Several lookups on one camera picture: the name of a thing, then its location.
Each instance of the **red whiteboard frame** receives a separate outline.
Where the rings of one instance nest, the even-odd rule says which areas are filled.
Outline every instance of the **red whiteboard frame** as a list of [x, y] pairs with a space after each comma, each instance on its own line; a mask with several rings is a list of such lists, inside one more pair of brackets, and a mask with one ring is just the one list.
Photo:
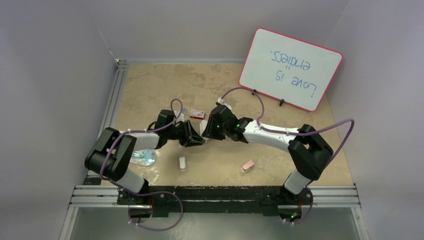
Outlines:
[[[330, 49], [330, 48], [325, 47], [325, 46], [321, 46], [321, 45], [318, 45], [318, 44], [315, 44], [315, 43], [312, 43], [312, 42], [308, 42], [308, 41], [305, 41], [305, 40], [299, 39], [299, 38], [297, 38], [297, 37], [293, 37], [293, 36], [285, 35], [285, 34], [283, 34], [283, 33], [279, 33], [279, 32], [273, 31], [273, 30], [269, 30], [269, 29], [264, 28], [264, 27], [259, 27], [259, 28], [257, 28], [257, 29], [254, 31], [254, 35], [253, 35], [252, 41], [251, 41], [251, 43], [250, 43], [249, 51], [247, 52], [246, 58], [245, 58], [245, 60], [244, 60], [244, 63], [245, 63], [245, 64], [243, 65], [243, 69], [241, 70], [240, 77], [238, 78], [238, 84], [240, 84], [240, 86], [245, 87], [245, 88], [250, 89], [250, 90], [253, 90], [253, 89], [252, 89], [252, 88], [250, 88], [250, 87], [248, 87], [248, 86], [245, 86], [245, 85], [241, 84], [241, 83], [240, 83], [240, 79], [242, 78], [243, 71], [245, 70], [246, 61], [248, 60], [249, 53], [251, 52], [252, 44], [253, 44], [253, 40], [255, 39], [256, 33], [258, 32], [258, 30], [259, 30], [259, 29], [262, 29], [262, 30], [265, 30], [265, 31], [269, 31], [269, 32], [272, 32], [272, 33], [275, 33], [275, 34], [278, 34], [278, 35], [282, 35], [282, 36], [285, 36], [285, 37], [288, 37], [288, 38], [291, 38], [291, 39], [294, 39], [294, 40], [297, 40], [297, 41], [301, 41], [301, 42], [304, 42], [304, 43], [307, 43], [307, 44], [310, 44], [310, 45], [314, 45], [314, 46], [316, 46], [316, 47], [319, 47], [319, 48], [322, 48], [322, 49], [326, 49], [326, 50], [329, 50], [329, 51], [332, 51], [332, 52], [335, 52], [335, 53], [338, 53], [338, 54], [340, 54], [340, 55], [341, 55], [340, 62], [338, 63], [337, 67], [335, 68], [335, 71], [334, 71], [333, 75], [331, 76], [331, 79], [330, 79], [330, 81], [328, 82], [327, 87], [325, 88], [324, 94], [322, 95], [321, 99], [320, 99], [320, 100], [319, 100], [319, 102], [318, 102], [318, 105], [316, 105], [316, 108], [315, 108], [314, 110], [309, 110], [309, 109], [303, 108], [303, 107], [298, 106], [298, 105], [296, 105], [296, 104], [293, 104], [293, 103], [291, 103], [291, 102], [287, 102], [287, 101], [285, 101], [285, 102], [284, 102], [285, 104], [287, 103], [287, 104], [289, 104], [289, 105], [295, 106], [295, 107], [297, 107], [297, 108], [303, 109], [303, 110], [308, 111], [308, 112], [314, 112], [314, 111], [316, 111], [316, 110], [318, 109], [318, 107], [320, 106], [321, 101], [322, 101], [322, 100], [323, 100], [323, 98], [324, 98], [324, 95], [326, 94], [327, 90], [329, 89], [329, 86], [330, 86], [331, 82], [333, 81], [334, 76], [335, 76], [335, 75], [336, 75], [336, 73], [337, 73], [337, 70], [339, 70], [339, 67], [340, 67], [340, 65], [342, 64], [342, 61], [343, 61], [343, 58], [344, 58], [343, 53], [341, 53], [341, 52], [339, 52], [339, 51], [336, 51], [336, 50], [333, 50], [333, 49]], [[268, 95], [268, 94], [263, 93], [263, 92], [261, 92], [261, 91], [256, 91], [256, 92], [257, 92], [257, 93], [260, 93], [260, 94], [262, 94], [262, 95], [265, 95], [265, 96], [267, 96], [267, 97], [270, 97], [270, 98], [273, 98], [273, 99], [279, 100], [279, 101], [281, 100], [280, 98], [277, 98], [277, 97], [275, 97], [275, 96]]]

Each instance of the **small red box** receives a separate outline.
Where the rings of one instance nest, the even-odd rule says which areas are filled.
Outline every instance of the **small red box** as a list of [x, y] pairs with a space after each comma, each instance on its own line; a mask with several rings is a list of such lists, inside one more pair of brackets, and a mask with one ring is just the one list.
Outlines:
[[191, 119], [200, 119], [200, 120], [203, 120], [203, 119], [205, 119], [205, 112], [204, 111], [199, 111], [199, 110], [191, 110], [191, 112], [190, 112], [190, 118]]

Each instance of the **tabletop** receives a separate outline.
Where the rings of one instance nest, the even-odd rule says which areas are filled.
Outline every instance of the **tabletop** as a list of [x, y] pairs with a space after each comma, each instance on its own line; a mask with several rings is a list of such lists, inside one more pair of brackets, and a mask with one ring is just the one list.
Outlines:
[[[204, 111], [205, 119], [216, 106], [215, 102], [231, 88], [239, 87], [242, 64], [131, 64], [115, 127], [118, 130], [146, 129], [162, 109], [170, 109], [170, 102], [178, 98], [190, 110]], [[321, 129], [335, 123], [326, 96], [314, 112], [283, 104], [262, 96], [265, 114], [261, 122], [268, 125], [300, 128], [309, 124]], [[232, 112], [238, 117], [256, 119], [261, 104], [250, 92], [240, 89], [225, 97]], [[176, 102], [174, 109], [180, 109]], [[199, 133], [201, 120], [190, 120]], [[335, 150], [340, 144], [338, 131], [321, 133]], [[180, 186], [266, 186], [282, 185], [295, 165], [291, 156], [280, 149], [257, 143], [210, 139], [202, 146], [181, 147], [170, 140], [156, 151], [157, 160], [149, 167], [130, 163], [130, 168], [151, 185]], [[179, 157], [186, 158], [186, 171], [180, 171]], [[249, 160], [255, 166], [246, 173], [241, 167]], [[352, 185], [352, 177], [342, 151], [312, 185]]]

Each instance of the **whiteboard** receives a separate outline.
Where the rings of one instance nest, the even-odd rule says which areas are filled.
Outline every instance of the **whiteboard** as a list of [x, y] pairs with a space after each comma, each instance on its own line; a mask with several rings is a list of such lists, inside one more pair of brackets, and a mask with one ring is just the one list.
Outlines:
[[240, 85], [315, 111], [343, 55], [264, 28], [256, 30]]

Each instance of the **wooden table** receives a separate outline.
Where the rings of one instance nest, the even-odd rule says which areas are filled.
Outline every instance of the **wooden table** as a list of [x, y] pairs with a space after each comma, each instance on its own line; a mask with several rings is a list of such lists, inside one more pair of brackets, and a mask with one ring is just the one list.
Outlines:
[[[189, 111], [208, 113], [227, 90], [238, 87], [242, 64], [132, 64], [123, 90], [115, 128], [119, 130], [145, 129], [155, 121], [162, 109], [170, 109], [173, 98], [182, 100]], [[262, 96], [265, 105], [264, 124], [298, 128], [303, 124], [320, 129], [334, 124], [327, 97], [315, 112], [307, 112]], [[248, 91], [236, 90], [225, 97], [238, 117], [256, 119], [261, 113], [258, 99]], [[200, 120], [190, 119], [199, 133]], [[336, 129], [322, 133], [335, 150], [340, 144]], [[196, 147], [180, 147], [178, 141], [168, 141], [157, 150], [156, 162], [150, 167], [130, 163], [133, 169], [151, 185], [209, 185], [263, 186], [282, 185], [293, 171], [290, 155], [279, 149], [255, 143], [209, 140]], [[186, 158], [187, 171], [179, 168], [179, 157]], [[256, 166], [247, 173], [241, 167], [254, 160]], [[313, 185], [352, 185], [352, 177], [341, 151]]]

